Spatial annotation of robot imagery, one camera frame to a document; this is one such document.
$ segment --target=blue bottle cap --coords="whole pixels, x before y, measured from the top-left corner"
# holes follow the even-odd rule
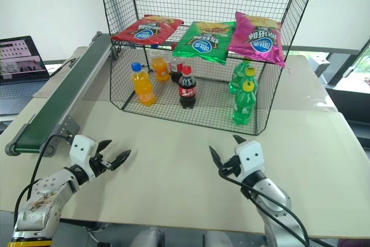
[[[131,69],[134,71],[134,72],[139,72],[141,71],[141,65],[140,63],[132,63],[131,64]]]

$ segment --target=green soda bottle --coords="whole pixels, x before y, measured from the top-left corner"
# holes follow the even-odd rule
[[[245,71],[249,68],[249,65],[250,61],[243,60],[243,62],[235,67],[231,81],[229,82],[229,92],[231,94],[236,94],[239,91],[239,83],[245,77]]]
[[[250,116],[253,107],[256,104],[256,97],[253,93],[254,83],[245,81],[242,84],[242,89],[235,96],[235,109],[232,114],[232,119],[236,125],[247,124],[250,121]]]
[[[241,79],[239,82],[239,87],[241,88],[243,86],[243,83],[245,81],[251,81],[254,84],[253,93],[256,95],[257,89],[258,89],[258,83],[256,80],[256,69],[255,68],[248,68],[245,70],[245,76]]]

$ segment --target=plastic bottle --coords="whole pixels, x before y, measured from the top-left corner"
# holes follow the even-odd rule
[[[242,89],[235,96],[235,109],[232,114],[232,119],[236,125],[247,124],[250,121],[250,116],[253,107],[256,104],[256,97],[253,93],[254,83],[245,81]]]
[[[173,82],[178,83],[179,79],[182,75],[183,69],[183,59],[181,57],[174,57],[171,56],[171,60],[169,62],[169,70],[171,71],[171,80]]]
[[[245,70],[245,77],[239,82],[239,87],[243,86],[245,81],[251,81],[254,84],[253,93],[256,95],[258,89],[258,83],[256,81],[256,69],[255,68],[248,68]]]
[[[154,95],[153,86],[150,83],[147,72],[142,71],[140,63],[132,63],[131,69],[133,71],[131,79],[140,103],[146,106],[155,104],[156,96]]]
[[[232,73],[231,81],[229,83],[229,92],[231,94],[236,94],[239,91],[239,83],[245,77],[245,70],[248,69],[250,65],[249,60],[243,60],[239,65],[237,65]]]
[[[156,78],[158,81],[167,81],[169,79],[167,63],[162,57],[153,58],[151,60],[151,66],[156,72]]]
[[[197,94],[196,81],[191,76],[191,67],[183,66],[183,75],[179,79],[180,103],[183,108],[193,108]]]

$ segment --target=table surface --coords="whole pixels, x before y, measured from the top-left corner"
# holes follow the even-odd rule
[[[287,66],[267,129],[257,137],[243,136],[262,144],[265,174],[288,192],[310,236],[370,237],[370,161],[305,58],[291,57]],[[301,83],[292,88],[293,81]],[[211,145],[223,161],[230,158],[236,145],[231,132],[122,112],[106,101],[108,83],[96,80],[89,98],[97,101],[82,100],[73,117],[81,134],[113,140],[107,158],[126,149],[132,154],[117,171],[82,186],[62,217],[264,232],[253,204],[218,176],[209,153]],[[2,210],[13,210],[38,156],[9,157],[4,145],[45,102],[34,98],[0,136]],[[68,152],[61,144],[54,157],[44,158],[38,177],[69,166]]]

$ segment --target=wire shelf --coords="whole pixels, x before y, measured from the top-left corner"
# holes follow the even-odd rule
[[[197,79],[197,101],[193,109],[183,109],[179,103],[177,85],[159,83],[150,74],[157,102],[146,107],[138,102],[131,82],[133,62],[140,62],[151,72],[153,55],[170,59],[170,46],[180,41],[193,21],[235,21],[235,11],[251,16],[267,17],[281,22],[284,57],[288,55],[308,0],[103,0],[111,35],[121,32],[146,14],[181,19],[180,26],[157,50],[129,42],[112,42],[118,56],[112,59],[110,101],[119,109],[160,119],[195,124],[221,130],[258,135],[267,126],[273,97],[282,68],[264,62],[252,62],[257,69],[257,103],[251,121],[237,126],[232,121],[235,97],[228,92],[232,72],[243,58],[229,53],[226,65],[199,58],[186,58]]]

